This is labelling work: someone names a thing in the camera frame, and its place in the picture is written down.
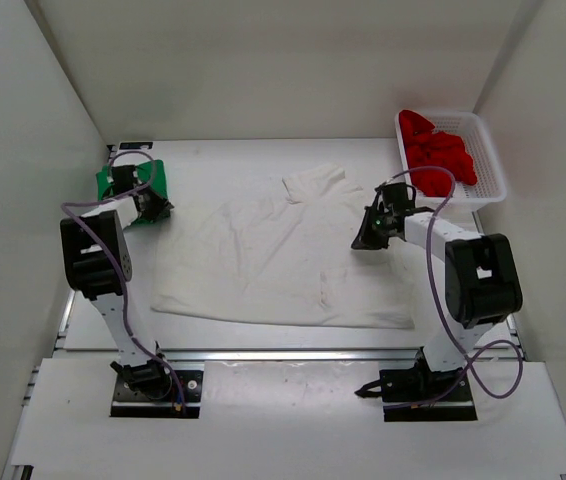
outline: green object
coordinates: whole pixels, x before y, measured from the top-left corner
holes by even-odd
[[[163,198],[167,198],[167,180],[165,178],[165,165],[163,165],[163,160],[154,160],[156,166],[156,175],[154,176],[154,181],[152,182],[152,189],[161,195]],[[152,173],[152,162],[141,163],[136,166],[136,174],[139,180],[143,183],[150,179],[150,173]],[[107,181],[107,165],[96,174],[96,184],[98,186],[98,198],[103,200],[110,196],[108,190],[112,186],[110,182]],[[147,220],[139,218],[135,220],[132,225],[144,225],[149,224]]]

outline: red fabric pile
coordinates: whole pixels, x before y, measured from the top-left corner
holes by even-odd
[[[411,110],[399,113],[401,135],[409,168],[433,165],[447,168],[458,182],[476,185],[474,160],[465,151],[461,137],[434,131],[434,124]],[[445,197],[452,182],[443,172],[423,171],[410,174],[412,183],[428,197]]]

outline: white wall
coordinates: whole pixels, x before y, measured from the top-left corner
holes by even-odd
[[[38,3],[115,142],[387,137],[404,107],[472,110],[520,0]]]
[[[510,183],[481,219],[512,242],[524,345],[547,361],[566,417],[566,1],[546,0],[480,113]]]
[[[58,205],[93,190],[105,158],[27,8],[0,0],[0,474],[68,292]]]

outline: cable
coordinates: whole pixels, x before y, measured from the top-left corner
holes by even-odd
[[[124,192],[124,193],[120,193],[118,195],[107,198],[105,200],[99,200],[99,201],[95,201],[95,202],[65,202],[65,203],[61,204],[61,210],[63,210],[63,213],[65,213],[74,222],[76,222],[83,229],[83,231],[88,234],[88,236],[94,241],[94,243],[96,243],[99,247],[101,247],[101,250],[105,254],[106,258],[112,264],[112,268],[116,272],[116,276],[118,277],[119,281],[121,282],[121,291],[123,292],[123,326],[125,328],[125,331],[128,334],[128,336],[130,337],[130,340],[132,341],[132,343],[139,350],[141,350],[151,360],[154,360],[155,362],[158,362],[161,365],[163,365],[165,368],[167,368],[167,370],[169,371],[170,377],[172,379],[172,382],[173,382],[173,384],[176,384],[176,387],[177,387],[178,392],[179,392],[180,398],[177,398],[177,401],[180,400],[181,404],[183,405],[183,411],[185,411],[185,395],[184,395],[184,392],[183,392],[183,386],[181,385],[181,382],[179,381],[179,378],[178,378],[176,372],[172,368],[172,365],[170,365],[170,363],[167,360],[164,360],[163,358],[159,357],[158,355],[152,353],[150,350],[145,348],[141,344],[141,342],[134,336],[134,331],[132,330],[132,327],[130,326],[130,322],[129,322],[129,319],[128,319],[128,312],[127,312],[128,304],[129,304],[129,294],[128,294],[128,290],[127,290],[127,282],[125,281],[125,275],[123,274],[123,270],[121,270],[121,266],[116,261],[114,254],[110,251],[110,249],[107,247],[107,245],[105,245],[103,240],[101,240],[99,238],[99,236],[96,234],[96,232],[94,232],[94,230],[92,230],[81,219],[80,216],[74,214],[70,210],[70,207],[77,207],[77,208],[98,207],[100,205],[105,205],[107,203],[110,203],[114,200],[120,200],[121,198],[130,197],[130,196],[134,195],[135,193],[138,193],[138,192],[148,188],[152,184],[152,182],[154,181],[154,177],[156,176],[156,165],[154,163],[154,158],[151,155],[149,155],[148,153],[146,153],[142,150],[126,150],[124,152],[117,153],[116,155],[114,155],[108,161],[108,163],[107,163],[108,171],[109,171],[109,169],[112,168],[112,165],[114,164],[114,162],[118,158],[122,157],[123,155],[129,155],[129,154],[132,154],[132,153],[143,155],[150,160],[152,170],[151,170],[151,173],[150,173],[150,178],[148,179],[147,182],[134,187],[132,190],[129,190],[129,191]]]
[[[170,385],[167,387],[167,390],[165,391],[165,393],[163,395],[160,395],[158,397],[150,397],[147,393],[144,393],[143,395],[145,395],[145,397],[148,400],[152,400],[153,402],[158,402],[159,400],[163,400],[165,397],[167,397],[167,394],[170,392],[174,392],[174,380],[172,380],[172,377],[169,377],[170,379]]]
[[[463,346],[458,342],[456,337],[454,337],[454,334],[452,333],[452,330],[450,329],[450,326],[447,323],[447,319],[445,318],[446,315],[445,315],[445,312],[443,311],[443,306],[441,305],[441,300],[439,299],[438,290],[436,288],[436,281],[434,279],[434,269],[432,267],[432,232],[434,231],[434,223],[436,222],[436,217],[441,212],[441,210],[443,210],[443,208],[447,205],[447,203],[452,198],[452,195],[454,194],[454,189],[456,187],[456,179],[454,178],[454,175],[452,174],[452,172],[450,172],[449,170],[447,170],[443,167],[423,166],[423,167],[410,168],[410,169],[405,170],[403,172],[397,173],[396,175],[394,175],[392,177],[391,180],[395,180],[398,177],[402,177],[402,176],[404,176],[408,173],[415,173],[415,172],[422,171],[422,170],[437,170],[437,171],[443,172],[446,175],[448,175],[450,177],[450,180],[452,181],[452,188],[450,189],[450,192],[447,194],[447,197],[445,197],[445,199],[441,202],[441,204],[438,205],[436,207],[436,209],[434,209],[434,212],[432,212],[432,217],[430,218],[430,222],[428,223],[427,237],[426,237],[426,241],[425,241],[425,258],[426,258],[426,262],[427,262],[427,275],[428,275],[428,279],[429,279],[429,282],[430,282],[430,289],[432,290],[432,296],[434,297],[434,305],[436,306],[436,311],[439,315],[439,318],[441,320],[443,328],[445,329],[445,333],[449,337],[450,341],[454,344],[456,349],[461,353],[461,355],[463,355],[463,357],[467,361],[467,364],[465,365],[463,370],[461,370],[461,373],[459,374],[458,378],[454,381],[454,383],[444,393],[437,395],[436,397],[431,398],[429,400],[422,400],[422,401],[419,401],[419,402],[402,403],[402,404],[398,404],[398,405],[388,406],[387,408],[390,408],[390,409],[408,408],[408,407],[414,407],[414,406],[418,406],[418,405],[431,405],[433,403],[436,403],[439,400],[441,400],[442,398],[449,395],[456,388],[456,386],[463,379],[463,376],[467,373],[468,370],[472,373],[472,376],[476,380],[476,383],[479,384],[481,389],[487,395],[489,395],[492,398],[497,398],[497,399],[507,398],[516,391],[516,389],[518,388],[519,384],[521,383],[521,379],[523,377],[523,363],[524,362],[523,362],[523,356],[521,355],[521,352],[519,351],[519,349],[517,348],[517,346],[513,342],[511,342],[509,340],[501,339],[501,340],[494,340],[493,342],[490,342],[487,345],[484,345],[474,355],[470,356],[468,354],[468,352],[465,351]],[[495,345],[499,345],[499,344],[505,344],[505,345],[508,345],[509,347],[513,348],[514,352],[516,353],[516,358],[517,358],[517,362],[518,362],[518,372],[517,372],[516,379],[514,380],[514,383],[512,384],[512,387],[507,392],[500,393],[500,394],[492,392],[485,385],[483,380],[479,377],[476,370],[474,369],[474,362],[479,358],[479,356],[483,352],[485,352],[488,348],[491,348],[491,347],[493,347]]]

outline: white table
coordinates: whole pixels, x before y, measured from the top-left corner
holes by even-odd
[[[348,179],[370,192],[400,171],[395,139],[245,140],[154,142],[149,151],[165,162],[172,203],[258,198],[282,189],[289,173],[332,162],[345,168]],[[127,155],[122,163],[146,161]],[[475,228],[470,213],[455,213],[450,220]],[[251,325],[155,312],[150,309],[154,252],[159,227],[126,232],[134,268],[130,291],[144,317],[152,322],[164,350],[322,350],[417,348],[439,322],[431,294],[420,289],[413,330]],[[435,261],[439,285],[442,263]],[[425,285],[423,268],[422,285]],[[115,344],[99,314],[79,293],[65,341],[68,351],[114,350]],[[502,323],[481,343],[510,338]]]
[[[513,362],[476,366],[506,390]],[[383,423],[352,392],[376,362],[205,366],[198,420],[109,418],[115,373],[99,358],[41,367],[12,463],[32,480],[548,480],[566,474],[566,424],[540,363],[506,400],[472,390],[479,420]]]

